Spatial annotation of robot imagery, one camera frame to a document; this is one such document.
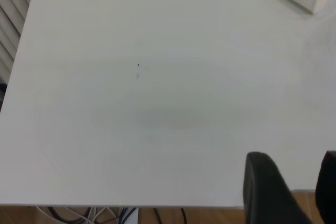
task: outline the cable bundle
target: cable bundle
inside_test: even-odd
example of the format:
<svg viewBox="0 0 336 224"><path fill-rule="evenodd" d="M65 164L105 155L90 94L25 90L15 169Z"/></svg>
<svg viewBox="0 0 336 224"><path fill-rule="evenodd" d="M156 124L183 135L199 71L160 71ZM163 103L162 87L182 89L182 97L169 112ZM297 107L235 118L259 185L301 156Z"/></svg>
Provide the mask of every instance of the cable bundle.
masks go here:
<svg viewBox="0 0 336 224"><path fill-rule="evenodd" d="M54 220L57 223L65 223L65 224L106 224L110 221L116 221L118 224L125 224L126 220L132 215L132 213L136 210L136 208L132 208L132 210L127 213L128 208L121 208L119 216L116 216L116 214L113 212L113 210L109 207L103 207L100 211L97 212L97 207L89 207L84 214L80 214L68 207L64 207L67 211L72 213L73 215L79 217L75 220L67 220L63 217L61 217L57 211L54 209L54 207L48 207L48 210L50 211L50 214L45 212L40 207L36 207L42 214L47 216L48 218ZM112 214L113 218L105 220L103 222L98 222L98 217L103 214L105 211L108 211Z"/></svg>

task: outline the black object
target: black object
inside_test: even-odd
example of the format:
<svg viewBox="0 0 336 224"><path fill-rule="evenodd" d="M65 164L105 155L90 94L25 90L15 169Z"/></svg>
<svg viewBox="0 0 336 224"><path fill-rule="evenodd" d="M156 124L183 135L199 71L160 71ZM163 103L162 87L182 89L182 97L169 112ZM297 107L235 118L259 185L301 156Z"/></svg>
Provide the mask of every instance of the black object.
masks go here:
<svg viewBox="0 0 336 224"><path fill-rule="evenodd" d="M154 210L156 219L158 220L158 223L159 223L159 224L162 224L162 220L161 220L161 218L160 218L160 215L159 215L158 210L157 210L155 207L153 208L153 210Z"/></svg>
<svg viewBox="0 0 336 224"><path fill-rule="evenodd" d="M315 191L316 206L325 224L336 223L336 152L323 158Z"/></svg>
<svg viewBox="0 0 336 224"><path fill-rule="evenodd" d="M243 197L246 224L311 224L264 153L247 154Z"/></svg>

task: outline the white desk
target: white desk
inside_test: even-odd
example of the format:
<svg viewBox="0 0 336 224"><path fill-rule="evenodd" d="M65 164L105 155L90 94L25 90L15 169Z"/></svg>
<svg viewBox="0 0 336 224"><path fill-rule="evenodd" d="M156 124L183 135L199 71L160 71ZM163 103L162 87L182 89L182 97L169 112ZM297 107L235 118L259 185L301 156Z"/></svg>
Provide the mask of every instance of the white desk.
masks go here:
<svg viewBox="0 0 336 224"><path fill-rule="evenodd" d="M314 189L336 149L335 41L335 1L32 0L0 203L242 206L249 151Z"/></svg>

